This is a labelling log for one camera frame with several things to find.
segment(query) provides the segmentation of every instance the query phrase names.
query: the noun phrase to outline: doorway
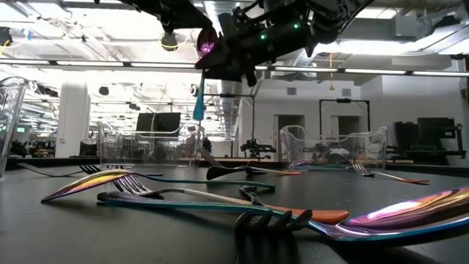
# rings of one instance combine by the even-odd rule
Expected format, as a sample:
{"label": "doorway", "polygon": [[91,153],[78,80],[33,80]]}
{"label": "doorway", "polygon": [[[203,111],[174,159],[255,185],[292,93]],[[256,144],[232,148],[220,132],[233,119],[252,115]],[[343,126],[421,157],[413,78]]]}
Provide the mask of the doorway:
{"label": "doorway", "polygon": [[282,162],[282,153],[285,150],[282,150],[281,148],[281,140],[280,140],[280,130],[283,127],[286,127],[288,125],[299,125],[301,127],[305,127],[305,116],[304,115],[283,115],[279,114],[274,116],[275,120],[275,133],[274,133],[274,146],[276,146],[277,153],[276,153],[276,158],[275,161],[277,162]]}
{"label": "doorway", "polygon": [[339,117],[339,135],[360,132],[360,117]]}
{"label": "doorway", "polygon": [[[360,132],[360,117],[347,116],[347,117],[338,117],[339,120],[339,135],[348,136],[351,133]],[[346,150],[353,149],[353,140],[345,140],[341,143],[342,147]]]}

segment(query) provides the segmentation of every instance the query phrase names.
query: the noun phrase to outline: ceiling light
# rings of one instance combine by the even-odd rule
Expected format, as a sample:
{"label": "ceiling light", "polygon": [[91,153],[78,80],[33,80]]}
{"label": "ceiling light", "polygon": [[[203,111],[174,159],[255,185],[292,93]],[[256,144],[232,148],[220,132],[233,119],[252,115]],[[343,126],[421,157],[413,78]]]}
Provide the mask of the ceiling light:
{"label": "ceiling light", "polygon": [[72,13],[65,11],[58,4],[53,2],[29,2],[34,11],[37,11],[42,18],[66,18],[71,19]]}
{"label": "ceiling light", "polygon": [[346,69],[345,73],[369,73],[369,74],[385,74],[385,75],[403,75],[405,70],[366,70],[366,69]]}
{"label": "ceiling light", "polygon": [[414,76],[469,77],[469,73],[414,71]]}
{"label": "ceiling light", "polygon": [[400,11],[400,9],[395,8],[368,7],[358,13],[356,18],[392,19]]}
{"label": "ceiling light", "polygon": [[155,67],[155,68],[182,68],[195,69],[195,65],[188,63],[152,63],[152,62],[133,62],[132,67]]}
{"label": "ceiling light", "polygon": [[48,65],[49,62],[37,59],[0,59],[0,64],[8,65]]}
{"label": "ceiling light", "polygon": [[72,65],[72,66],[124,66],[122,62],[71,62],[71,61],[58,61],[58,65]]}
{"label": "ceiling light", "polygon": [[307,73],[337,73],[339,70],[321,67],[282,67],[276,66],[275,70],[286,72],[307,72]]}
{"label": "ceiling light", "polygon": [[451,47],[441,51],[440,55],[457,55],[457,54],[469,54],[469,39],[459,41]]}
{"label": "ceiling light", "polygon": [[339,45],[343,54],[393,56],[403,54],[407,46],[394,41],[347,40]]}

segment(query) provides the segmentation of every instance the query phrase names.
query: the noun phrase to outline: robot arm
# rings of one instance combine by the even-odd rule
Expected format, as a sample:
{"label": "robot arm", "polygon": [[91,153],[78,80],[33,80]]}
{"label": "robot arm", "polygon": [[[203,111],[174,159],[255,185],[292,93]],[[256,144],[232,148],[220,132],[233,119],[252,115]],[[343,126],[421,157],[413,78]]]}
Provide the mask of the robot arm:
{"label": "robot arm", "polygon": [[[223,36],[197,63],[205,78],[256,84],[255,66],[305,48],[311,56],[317,43],[331,43],[373,0],[259,0],[265,13],[248,18],[244,10],[218,16]],[[313,11],[312,21],[308,21]]]}

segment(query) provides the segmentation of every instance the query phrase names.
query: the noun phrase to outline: desk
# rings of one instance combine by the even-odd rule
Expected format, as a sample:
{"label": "desk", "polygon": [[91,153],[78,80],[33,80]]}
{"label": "desk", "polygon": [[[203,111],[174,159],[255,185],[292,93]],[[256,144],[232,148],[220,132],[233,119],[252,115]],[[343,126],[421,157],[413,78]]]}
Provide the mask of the desk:
{"label": "desk", "polygon": [[[75,166],[49,168],[74,172]],[[205,169],[165,169],[165,177],[203,178]],[[311,172],[293,177],[252,177],[277,185],[262,195],[271,205],[313,209],[347,209],[352,216],[448,188],[468,184],[461,177],[389,172],[431,181],[430,186],[399,183],[353,172]],[[194,210],[137,210],[96,205],[96,194],[113,186],[58,199],[40,199],[80,177],[50,178],[28,170],[5,172],[0,180],[0,263],[469,263],[469,235],[405,248],[369,250],[331,248],[315,232],[295,239],[236,238],[233,213]],[[245,179],[243,173],[233,180]],[[141,179],[157,190],[175,185]],[[241,198],[235,186],[177,185]],[[184,194],[166,199],[201,200]]]}

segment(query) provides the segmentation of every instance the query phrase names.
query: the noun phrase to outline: white column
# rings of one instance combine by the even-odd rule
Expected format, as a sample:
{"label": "white column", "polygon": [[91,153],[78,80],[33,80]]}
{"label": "white column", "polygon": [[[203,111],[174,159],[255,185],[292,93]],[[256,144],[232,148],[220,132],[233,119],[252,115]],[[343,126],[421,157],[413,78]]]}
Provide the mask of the white column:
{"label": "white column", "polygon": [[56,158],[80,154],[80,142],[88,135],[91,99],[85,82],[68,80],[62,85],[57,130]]}

